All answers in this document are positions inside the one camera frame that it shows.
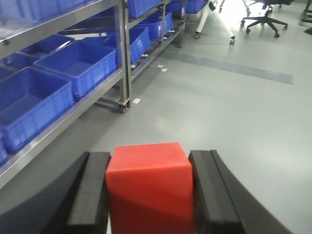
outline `stainless steel shelf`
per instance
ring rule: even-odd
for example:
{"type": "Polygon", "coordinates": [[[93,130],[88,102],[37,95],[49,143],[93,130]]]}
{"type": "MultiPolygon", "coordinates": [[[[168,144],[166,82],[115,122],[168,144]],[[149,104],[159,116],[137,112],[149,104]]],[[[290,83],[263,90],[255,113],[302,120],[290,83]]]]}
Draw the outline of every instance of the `stainless steel shelf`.
{"type": "Polygon", "coordinates": [[[184,25],[174,28],[175,32],[172,33],[164,40],[163,45],[156,45],[151,48],[152,52],[149,56],[144,59],[132,72],[131,72],[131,82],[137,78],[137,76],[177,37],[184,31],[184,25]]]}
{"type": "Polygon", "coordinates": [[[22,150],[10,155],[9,161],[0,167],[0,189],[124,76],[125,71],[122,68],[116,70],[22,150]]]}
{"type": "Polygon", "coordinates": [[[0,17],[0,59],[117,4],[118,0],[94,0],[40,23],[0,17]]]}
{"type": "Polygon", "coordinates": [[[158,11],[158,7],[165,4],[167,5],[168,3],[170,3],[171,0],[165,0],[162,1],[158,6],[154,7],[153,9],[149,10],[148,12],[146,12],[145,14],[143,14],[142,16],[140,16],[139,18],[136,19],[130,19],[129,23],[128,23],[128,29],[133,28],[134,26],[136,26],[138,23],[140,23],[142,20],[146,19],[147,17],[149,17],[150,15],[152,15],[153,13],[155,13],[156,11],[158,11]]]}

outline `white floor sticker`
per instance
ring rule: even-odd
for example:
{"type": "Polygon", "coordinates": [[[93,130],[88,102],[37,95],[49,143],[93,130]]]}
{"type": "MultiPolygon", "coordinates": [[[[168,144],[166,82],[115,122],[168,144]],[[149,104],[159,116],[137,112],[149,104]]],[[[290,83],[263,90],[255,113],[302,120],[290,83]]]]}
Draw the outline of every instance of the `white floor sticker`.
{"type": "Polygon", "coordinates": [[[141,99],[139,99],[139,98],[135,98],[135,99],[132,101],[132,103],[134,103],[134,104],[138,104],[140,101],[141,101],[141,99]]]}

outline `chair base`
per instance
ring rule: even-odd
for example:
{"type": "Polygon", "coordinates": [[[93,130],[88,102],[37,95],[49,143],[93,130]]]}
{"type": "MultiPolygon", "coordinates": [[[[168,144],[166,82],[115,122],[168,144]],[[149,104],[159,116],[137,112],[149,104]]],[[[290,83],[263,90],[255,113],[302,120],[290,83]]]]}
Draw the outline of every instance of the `chair base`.
{"type": "Polygon", "coordinates": [[[275,31],[275,37],[278,38],[279,37],[278,29],[275,27],[275,25],[273,23],[284,25],[283,30],[287,30],[288,24],[285,22],[270,18],[269,13],[270,13],[270,10],[268,10],[265,13],[265,16],[262,16],[262,17],[244,17],[243,20],[241,21],[241,26],[244,26],[245,20],[256,20],[256,22],[253,22],[247,26],[246,33],[249,33],[250,27],[253,27],[253,26],[260,24],[260,23],[261,24],[266,23],[275,31]]]}

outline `shelf frame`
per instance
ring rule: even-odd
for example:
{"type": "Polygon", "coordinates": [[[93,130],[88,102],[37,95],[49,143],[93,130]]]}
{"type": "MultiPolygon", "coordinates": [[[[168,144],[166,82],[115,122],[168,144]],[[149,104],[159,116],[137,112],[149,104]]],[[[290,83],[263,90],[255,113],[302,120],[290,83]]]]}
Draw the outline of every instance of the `shelf frame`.
{"type": "Polygon", "coordinates": [[[135,78],[140,75],[140,73],[154,60],[157,58],[157,56],[178,36],[183,37],[181,34],[184,31],[183,25],[179,26],[175,29],[175,32],[167,37],[166,40],[164,40],[163,45],[158,45],[156,48],[152,48],[152,53],[149,54],[149,56],[144,59],[143,62],[139,64],[132,72],[131,72],[131,82],[135,80],[135,78]]]}
{"type": "Polygon", "coordinates": [[[164,33],[162,33],[162,37],[158,41],[158,45],[153,49],[153,52],[146,58],[141,61],[141,63],[137,64],[136,69],[132,71],[131,68],[131,55],[130,55],[130,35],[129,30],[140,23],[142,20],[146,19],[157,10],[162,10],[162,20],[164,21],[166,14],[166,5],[170,3],[171,0],[163,0],[159,5],[155,6],[142,16],[137,19],[129,19],[129,8],[128,1],[124,0],[124,17],[125,17],[125,48],[126,48],[126,77],[127,83],[129,87],[129,98],[132,100],[132,81],[174,40],[178,41],[178,47],[182,46],[183,33],[185,30],[185,0],[180,0],[181,2],[181,17],[179,19],[178,27],[175,27],[175,33],[171,34],[166,40],[164,40],[164,33]]]}
{"type": "Polygon", "coordinates": [[[119,105],[126,106],[130,102],[129,87],[126,79],[126,63],[125,63],[125,28],[123,15],[123,0],[95,0],[90,4],[72,12],[60,16],[56,19],[41,23],[35,28],[23,31],[19,35],[14,35],[10,39],[10,43],[3,45],[4,40],[0,40],[0,58],[5,57],[8,53],[14,53],[15,50],[23,49],[21,45],[16,46],[19,40],[24,40],[23,46],[33,44],[45,37],[57,33],[68,28],[78,22],[85,20],[103,10],[110,7],[115,8],[115,33],[120,35],[117,37],[117,43],[120,45],[121,61],[117,65],[118,69],[107,77],[103,82],[96,86],[80,101],[76,102],[68,111],[61,115],[56,121],[48,126],[43,132],[36,136],[30,143],[14,155],[9,155],[9,160],[0,167],[0,189],[5,186],[19,171],[21,171],[28,163],[30,163],[44,148],[46,148],[57,136],[59,136],[68,126],[70,126],[79,116],[81,116],[90,106],[92,106],[99,98],[101,98],[113,86],[119,86],[119,105]],[[48,30],[49,25],[55,25],[52,30],[48,30]],[[29,33],[34,32],[34,38],[30,41],[29,33]]]}
{"type": "Polygon", "coordinates": [[[0,36],[0,59],[113,7],[118,2],[119,0],[94,0],[51,20],[34,24],[0,18],[0,31],[5,31],[5,27],[17,28],[6,36],[0,36]]]}
{"type": "Polygon", "coordinates": [[[124,76],[124,70],[116,70],[17,154],[10,155],[9,161],[0,167],[0,189],[124,76]]]}

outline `caster wheel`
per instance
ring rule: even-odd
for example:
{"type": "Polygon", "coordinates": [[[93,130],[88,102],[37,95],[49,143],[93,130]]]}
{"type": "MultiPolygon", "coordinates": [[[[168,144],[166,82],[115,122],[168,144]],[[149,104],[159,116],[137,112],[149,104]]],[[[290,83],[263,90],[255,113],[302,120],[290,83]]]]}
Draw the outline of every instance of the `caster wheel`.
{"type": "Polygon", "coordinates": [[[127,102],[126,105],[119,105],[119,111],[121,113],[125,113],[129,109],[129,103],[127,102]]]}

